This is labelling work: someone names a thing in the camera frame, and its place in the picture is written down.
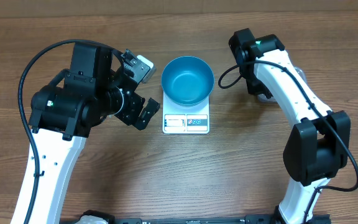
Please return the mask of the teal metal bowl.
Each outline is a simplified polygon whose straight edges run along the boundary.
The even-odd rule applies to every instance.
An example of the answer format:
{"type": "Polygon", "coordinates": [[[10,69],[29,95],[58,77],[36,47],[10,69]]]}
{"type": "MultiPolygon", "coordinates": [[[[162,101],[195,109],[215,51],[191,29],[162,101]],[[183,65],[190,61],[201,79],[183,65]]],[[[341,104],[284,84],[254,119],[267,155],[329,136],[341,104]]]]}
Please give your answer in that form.
{"type": "Polygon", "coordinates": [[[183,106],[201,103],[214,89],[214,73],[202,59],[182,56],[173,59],[163,69],[161,86],[173,102],[183,106]]]}

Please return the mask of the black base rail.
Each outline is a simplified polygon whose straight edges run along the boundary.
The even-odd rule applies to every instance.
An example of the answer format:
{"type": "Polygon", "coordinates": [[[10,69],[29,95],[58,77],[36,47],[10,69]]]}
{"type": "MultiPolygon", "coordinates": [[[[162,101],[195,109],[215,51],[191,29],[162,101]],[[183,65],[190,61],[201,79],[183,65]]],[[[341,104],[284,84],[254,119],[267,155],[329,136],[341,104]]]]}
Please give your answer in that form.
{"type": "Polygon", "coordinates": [[[115,218],[107,213],[101,213],[102,223],[112,224],[284,224],[278,215],[246,215],[245,217],[231,218],[171,218],[142,220],[140,218],[115,218]]]}

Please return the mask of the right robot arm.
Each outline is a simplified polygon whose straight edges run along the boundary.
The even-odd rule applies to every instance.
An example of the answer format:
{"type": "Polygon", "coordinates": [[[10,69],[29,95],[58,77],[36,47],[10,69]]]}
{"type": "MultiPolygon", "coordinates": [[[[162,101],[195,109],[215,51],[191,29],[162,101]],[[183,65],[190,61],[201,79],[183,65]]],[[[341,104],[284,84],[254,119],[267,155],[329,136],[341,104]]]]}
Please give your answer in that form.
{"type": "Polygon", "coordinates": [[[228,44],[249,94],[273,98],[291,127],[283,151],[290,176],[285,196],[271,215],[246,215],[246,223],[330,223],[329,215],[314,216],[313,208],[351,159],[350,118],[313,93],[276,35],[256,38],[242,29],[228,44]]]}

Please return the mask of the clear plastic food container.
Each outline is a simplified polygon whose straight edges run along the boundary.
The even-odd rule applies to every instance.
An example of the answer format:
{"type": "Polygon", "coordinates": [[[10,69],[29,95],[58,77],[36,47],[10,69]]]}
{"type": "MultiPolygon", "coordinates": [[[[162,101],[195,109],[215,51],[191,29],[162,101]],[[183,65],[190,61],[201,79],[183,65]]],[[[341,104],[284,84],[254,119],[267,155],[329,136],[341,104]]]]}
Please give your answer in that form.
{"type": "MultiPolygon", "coordinates": [[[[295,67],[295,70],[299,74],[299,76],[303,79],[303,81],[305,83],[307,83],[307,79],[306,79],[306,75],[305,75],[304,71],[299,67],[295,67]]],[[[258,95],[257,98],[262,103],[276,103],[277,102],[273,96],[270,98],[267,98],[264,94],[258,95]]]]}

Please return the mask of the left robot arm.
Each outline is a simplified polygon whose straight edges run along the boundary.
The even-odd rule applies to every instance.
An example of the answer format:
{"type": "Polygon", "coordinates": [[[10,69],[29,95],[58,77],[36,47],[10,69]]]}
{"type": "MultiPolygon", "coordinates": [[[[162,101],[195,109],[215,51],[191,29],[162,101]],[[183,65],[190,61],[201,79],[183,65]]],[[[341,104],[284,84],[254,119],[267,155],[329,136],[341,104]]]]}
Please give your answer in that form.
{"type": "Polygon", "coordinates": [[[155,73],[150,60],[91,40],[73,39],[71,44],[70,67],[33,95],[31,114],[19,104],[30,146],[13,223],[58,223],[91,129],[115,116],[143,130],[160,108],[135,92],[155,73]]]}

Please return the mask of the white digital kitchen scale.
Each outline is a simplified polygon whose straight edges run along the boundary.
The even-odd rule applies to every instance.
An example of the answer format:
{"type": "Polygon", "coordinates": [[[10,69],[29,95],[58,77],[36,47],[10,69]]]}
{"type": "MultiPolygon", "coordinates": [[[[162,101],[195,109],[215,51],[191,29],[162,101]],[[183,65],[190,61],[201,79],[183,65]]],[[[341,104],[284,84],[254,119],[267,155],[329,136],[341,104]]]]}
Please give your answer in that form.
{"type": "Polygon", "coordinates": [[[163,94],[162,131],[165,134],[208,134],[209,98],[193,106],[182,106],[163,94]]]}

